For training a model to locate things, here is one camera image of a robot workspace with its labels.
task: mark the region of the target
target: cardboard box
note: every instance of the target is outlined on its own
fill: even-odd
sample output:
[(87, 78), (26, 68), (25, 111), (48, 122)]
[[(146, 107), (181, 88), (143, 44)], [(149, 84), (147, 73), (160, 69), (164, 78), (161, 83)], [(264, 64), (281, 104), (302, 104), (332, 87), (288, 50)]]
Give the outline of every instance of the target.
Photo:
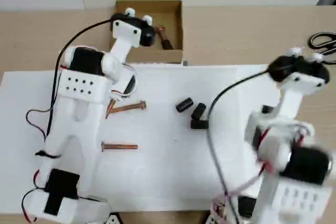
[[(167, 37), (173, 50), (163, 50), (159, 36), (156, 36), (152, 47), (132, 48), (127, 57), (127, 62), (156, 62), (156, 63), (181, 63), (183, 58), (183, 29), (182, 29), (182, 1), (181, 0), (117, 0), (115, 11), (124, 13), (125, 9), (132, 7), (136, 16), (144, 15), (153, 17), (153, 26), (165, 27)], [(115, 39), (110, 40), (110, 47)]]

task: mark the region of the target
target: tabletop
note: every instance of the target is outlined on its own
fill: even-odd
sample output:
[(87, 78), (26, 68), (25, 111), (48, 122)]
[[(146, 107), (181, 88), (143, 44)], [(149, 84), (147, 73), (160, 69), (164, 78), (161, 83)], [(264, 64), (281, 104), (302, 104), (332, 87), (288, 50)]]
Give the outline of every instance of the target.
[[(0, 13), (0, 73), (50, 70), (60, 48), (83, 27), (110, 17), (113, 8)], [(319, 31), (335, 31), (336, 7), (184, 7), (184, 60), (189, 65), (269, 63), (288, 48), (304, 47)], [(97, 27), (76, 40), (78, 45), (109, 49), (108, 26)], [(331, 82), (321, 92), (304, 97), (299, 119), (310, 122), (317, 138), (336, 150), (336, 67), (328, 66)], [(333, 223), (336, 196), (319, 223)], [(131, 212), (128, 223), (200, 223), (204, 212)], [(24, 223), (22, 216), (0, 216), (0, 223)]]

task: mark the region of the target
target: white foam board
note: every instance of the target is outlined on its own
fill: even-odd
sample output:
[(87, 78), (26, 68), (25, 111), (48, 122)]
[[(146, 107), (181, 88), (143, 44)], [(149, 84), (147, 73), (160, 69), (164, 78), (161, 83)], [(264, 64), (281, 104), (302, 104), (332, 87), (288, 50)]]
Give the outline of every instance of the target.
[[(135, 143), (139, 149), (105, 151), (92, 194), (103, 197), (113, 211), (208, 209), (221, 192), (204, 131), (190, 129), (192, 109), (177, 113), (175, 105), (191, 97), (207, 106), (225, 87), (265, 66), (183, 67), (135, 65), (137, 92), (123, 103), (145, 100), (146, 111), (110, 115), (101, 126), (106, 143)], [(28, 125), (30, 108), (47, 108), (53, 72), (7, 72), (0, 86), (0, 212), (19, 213), (22, 195), (33, 187), (33, 173), (43, 147), (41, 134)], [(255, 175), (258, 167), (244, 142), (247, 117), (262, 104), (275, 105), (279, 92), (265, 75), (236, 88), (218, 102), (211, 121), (216, 151), (231, 188)], [(46, 125), (48, 115), (31, 120)], [(71, 143), (62, 165), (80, 169), (78, 143)], [(258, 186), (247, 191), (256, 195)]]

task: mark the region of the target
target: robotic arm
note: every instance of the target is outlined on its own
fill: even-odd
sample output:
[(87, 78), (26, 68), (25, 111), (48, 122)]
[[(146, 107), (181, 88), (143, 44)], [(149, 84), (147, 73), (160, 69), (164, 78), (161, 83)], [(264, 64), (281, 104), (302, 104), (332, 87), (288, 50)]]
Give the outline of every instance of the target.
[[(155, 40), (152, 18), (135, 17), (135, 10), (111, 18), (116, 40), (108, 53), (91, 47), (69, 47), (65, 52), (54, 120), (47, 136), (38, 190), (32, 192), (28, 212), (61, 223), (104, 222), (111, 212), (107, 202), (87, 198), (101, 155), (98, 138), (111, 87), (120, 80), (123, 63), (131, 47), (151, 46)], [(61, 156), (70, 141), (81, 150), (79, 174), (60, 169)]]
[(329, 72), (318, 56), (305, 60), (300, 54), (295, 49), (270, 64), (271, 77), (285, 93), (277, 107), (252, 113), (246, 127), (245, 140), (271, 167), (265, 171), (253, 224), (313, 224), (331, 195), (332, 189), (322, 184), (332, 168), (332, 157), (305, 145), (305, 137), (314, 137), (314, 128), (295, 120), (302, 97), (322, 89), (329, 82)]

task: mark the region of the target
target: copper bolt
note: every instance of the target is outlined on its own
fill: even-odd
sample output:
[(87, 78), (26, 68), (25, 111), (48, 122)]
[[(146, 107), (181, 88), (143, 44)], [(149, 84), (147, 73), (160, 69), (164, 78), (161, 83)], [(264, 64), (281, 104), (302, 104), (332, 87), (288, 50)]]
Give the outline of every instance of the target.
[(161, 40), (168, 39), (167, 35), (166, 35), (166, 29), (164, 28), (164, 26), (157, 26), (156, 27), (156, 32), (159, 35), (159, 37), (161, 38)]
[(118, 107), (118, 108), (114, 108), (110, 110), (110, 114), (112, 113), (117, 113), (120, 111), (126, 111), (126, 110), (134, 110), (134, 109), (146, 109), (146, 102), (145, 101), (141, 101), (139, 103), (136, 104), (131, 104), (131, 105), (126, 105), (126, 106), (122, 106), (122, 107)]
[(117, 101), (115, 99), (111, 99), (109, 105), (107, 106), (106, 109), (106, 115), (105, 115), (105, 119), (107, 119), (107, 117), (109, 116), (109, 114), (111, 113), (111, 110), (113, 109), (113, 106), (115, 105)]
[(103, 150), (127, 150), (127, 149), (132, 149), (136, 150), (138, 149), (137, 144), (102, 144), (102, 149)]

